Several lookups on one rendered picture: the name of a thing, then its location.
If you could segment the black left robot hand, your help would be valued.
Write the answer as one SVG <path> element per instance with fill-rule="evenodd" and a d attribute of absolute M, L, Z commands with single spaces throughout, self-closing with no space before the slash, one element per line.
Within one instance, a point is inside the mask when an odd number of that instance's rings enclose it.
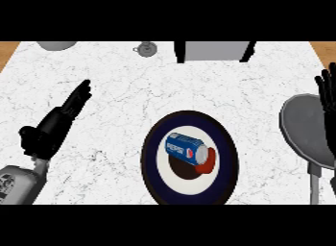
<path fill-rule="evenodd" d="M 37 127 L 20 129 L 24 153 L 34 159 L 50 160 L 68 136 L 73 122 L 92 98 L 92 81 L 74 89 L 61 107 L 55 107 Z"/>

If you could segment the grey pan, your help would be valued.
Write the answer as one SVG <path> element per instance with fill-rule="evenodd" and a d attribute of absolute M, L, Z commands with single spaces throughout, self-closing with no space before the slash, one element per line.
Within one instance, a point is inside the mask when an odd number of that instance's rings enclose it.
<path fill-rule="evenodd" d="M 308 162 L 311 175 L 311 204 L 319 204 L 322 169 L 335 169 L 335 157 L 328 147 L 323 108 L 319 96 L 291 97 L 280 109 L 280 131 L 298 156 Z"/>

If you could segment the dark blue and white plate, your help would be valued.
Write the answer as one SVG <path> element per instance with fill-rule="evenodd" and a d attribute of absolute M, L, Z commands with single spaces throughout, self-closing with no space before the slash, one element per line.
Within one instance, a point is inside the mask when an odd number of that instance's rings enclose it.
<path fill-rule="evenodd" d="M 221 123 L 177 111 L 154 126 L 142 148 L 148 190 L 164 205 L 223 205 L 236 189 L 239 153 Z"/>

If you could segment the red bell pepper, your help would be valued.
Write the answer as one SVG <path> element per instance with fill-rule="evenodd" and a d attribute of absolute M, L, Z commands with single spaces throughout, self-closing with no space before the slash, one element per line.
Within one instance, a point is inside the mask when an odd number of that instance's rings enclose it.
<path fill-rule="evenodd" d="M 202 165 L 196 166 L 196 172 L 199 174 L 210 174 L 213 172 L 216 166 L 216 159 L 217 159 L 216 150 L 213 147 L 210 147 L 207 161 Z"/>

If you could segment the grey round bowl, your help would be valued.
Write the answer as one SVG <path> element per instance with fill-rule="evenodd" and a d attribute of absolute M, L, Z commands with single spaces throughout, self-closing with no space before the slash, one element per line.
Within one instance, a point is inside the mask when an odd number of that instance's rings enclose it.
<path fill-rule="evenodd" d="M 39 41 L 40 46 L 48 51 L 62 51 L 71 48 L 77 42 L 76 41 Z"/>

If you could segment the blue soda can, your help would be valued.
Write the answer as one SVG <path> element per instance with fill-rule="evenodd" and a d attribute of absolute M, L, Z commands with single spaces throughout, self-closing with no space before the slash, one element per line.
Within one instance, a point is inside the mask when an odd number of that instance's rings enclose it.
<path fill-rule="evenodd" d="M 208 147 L 201 139 L 171 133 L 167 139 L 167 152 L 192 165 L 202 165 L 208 157 Z"/>

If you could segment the small grey kettle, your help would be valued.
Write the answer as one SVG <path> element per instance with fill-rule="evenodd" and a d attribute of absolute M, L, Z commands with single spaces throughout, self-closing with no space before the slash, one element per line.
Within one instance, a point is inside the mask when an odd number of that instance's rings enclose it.
<path fill-rule="evenodd" d="M 143 41 L 133 51 L 145 58 L 152 57 L 158 53 L 158 45 L 152 41 Z"/>

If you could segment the grey and black appliance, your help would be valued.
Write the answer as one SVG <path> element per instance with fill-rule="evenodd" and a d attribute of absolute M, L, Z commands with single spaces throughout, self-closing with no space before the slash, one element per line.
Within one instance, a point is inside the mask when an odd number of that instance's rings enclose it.
<path fill-rule="evenodd" d="M 177 41 L 177 62 L 239 61 L 248 62 L 255 53 L 255 41 Z"/>

